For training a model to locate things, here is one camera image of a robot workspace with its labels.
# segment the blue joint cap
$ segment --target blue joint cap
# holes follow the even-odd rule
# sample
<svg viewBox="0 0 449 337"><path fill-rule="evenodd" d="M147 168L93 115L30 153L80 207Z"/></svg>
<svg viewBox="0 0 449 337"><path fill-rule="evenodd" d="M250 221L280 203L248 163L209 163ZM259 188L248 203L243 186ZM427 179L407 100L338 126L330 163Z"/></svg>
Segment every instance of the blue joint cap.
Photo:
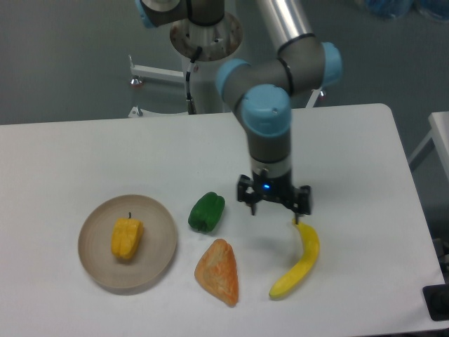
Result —
<svg viewBox="0 0 449 337"><path fill-rule="evenodd" d="M251 88L243 97L241 114L245 125L255 134L274 138L290 128L290 97L272 84Z"/></svg>
<svg viewBox="0 0 449 337"><path fill-rule="evenodd" d="M155 28L156 26L153 25L153 22L148 18L148 15L145 13L142 3L140 0L134 0L135 6L138 8L140 18L142 19L142 23L145 26L145 28Z"/></svg>
<svg viewBox="0 0 449 337"><path fill-rule="evenodd" d="M233 60L224 63L218 70L217 77L215 78L215 86L217 87L218 93L223 98L223 90L225 89L225 84L229 75L241 65L249 65L245 60L239 58L234 58Z"/></svg>
<svg viewBox="0 0 449 337"><path fill-rule="evenodd" d="M337 83L343 75L342 56L336 47L330 42L322 43L324 48L324 57L326 59L324 66L324 75L322 87L327 87Z"/></svg>

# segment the plastic food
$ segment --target plastic food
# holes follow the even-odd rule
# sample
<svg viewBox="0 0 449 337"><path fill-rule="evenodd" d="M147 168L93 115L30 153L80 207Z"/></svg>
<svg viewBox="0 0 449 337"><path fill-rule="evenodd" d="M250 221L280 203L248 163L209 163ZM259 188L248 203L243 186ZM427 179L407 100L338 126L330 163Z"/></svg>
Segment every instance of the plastic food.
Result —
<svg viewBox="0 0 449 337"><path fill-rule="evenodd" d="M269 296L273 299L287 295L312 269L320 251L320 241L315 230L305 223L293 224L300 231L304 253L301 259L282 276L269 291Z"/></svg>
<svg viewBox="0 0 449 337"><path fill-rule="evenodd" d="M117 258L126 260L134 256L143 234L142 221L119 218L115 222L111 238L111 251Z"/></svg>
<svg viewBox="0 0 449 337"><path fill-rule="evenodd" d="M220 221L224 208L225 198L214 192L206 193L190 212L190 227L199 232L211 232Z"/></svg>
<svg viewBox="0 0 449 337"><path fill-rule="evenodd" d="M230 244L216 239L204 253L195 269L195 278L208 292L229 306L239 300L237 264Z"/></svg>

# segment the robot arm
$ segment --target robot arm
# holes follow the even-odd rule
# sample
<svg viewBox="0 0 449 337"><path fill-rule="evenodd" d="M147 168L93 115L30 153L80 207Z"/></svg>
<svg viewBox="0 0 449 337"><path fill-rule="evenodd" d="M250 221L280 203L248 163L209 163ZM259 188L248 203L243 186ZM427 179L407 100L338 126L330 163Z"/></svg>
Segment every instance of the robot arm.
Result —
<svg viewBox="0 0 449 337"><path fill-rule="evenodd" d="M188 18L199 27L217 27L225 10L224 0L135 1L144 23L153 26ZM317 40L299 0L256 1L277 58L256 66L233 59L216 76L218 93L248 139L253 179L240 177L237 199L249 205L253 215L260 200L283 204L297 220L311 213L311 188L292 185L289 96L335 83L342 75L342 61L332 44Z"/></svg>

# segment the bread slice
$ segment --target bread slice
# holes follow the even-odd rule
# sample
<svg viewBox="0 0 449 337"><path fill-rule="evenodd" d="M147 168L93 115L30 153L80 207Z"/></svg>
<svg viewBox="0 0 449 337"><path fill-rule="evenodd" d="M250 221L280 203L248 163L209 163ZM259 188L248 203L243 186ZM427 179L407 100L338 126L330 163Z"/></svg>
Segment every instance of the bread slice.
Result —
<svg viewBox="0 0 449 337"><path fill-rule="evenodd" d="M195 269L195 278L209 293L230 306L239 300L239 279L232 247L216 239L204 253Z"/></svg>

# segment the banana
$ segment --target banana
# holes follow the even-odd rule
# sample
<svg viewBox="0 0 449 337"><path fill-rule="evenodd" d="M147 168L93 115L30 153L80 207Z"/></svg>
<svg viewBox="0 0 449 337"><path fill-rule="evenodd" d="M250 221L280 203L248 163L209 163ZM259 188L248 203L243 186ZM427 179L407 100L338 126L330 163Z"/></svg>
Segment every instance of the banana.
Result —
<svg viewBox="0 0 449 337"><path fill-rule="evenodd" d="M315 230L305 223L297 224L293 219L293 225L300 231L304 253L301 259L284 276L276 281L269 291L273 299L281 298L290 292L306 276L314 266L320 251L320 241Z"/></svg>

